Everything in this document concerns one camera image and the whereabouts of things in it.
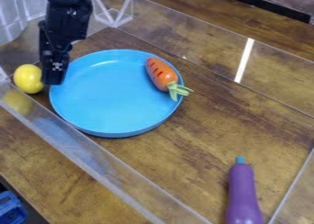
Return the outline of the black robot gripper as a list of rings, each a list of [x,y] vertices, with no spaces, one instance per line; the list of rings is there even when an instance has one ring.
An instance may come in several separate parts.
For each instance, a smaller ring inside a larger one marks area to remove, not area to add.
[[[94,11],[92,0],[47,0],[46,18],[39,27],[39,61],[42,82],[59,85],[67,75],[71,43],[86,39],[90,16]]]

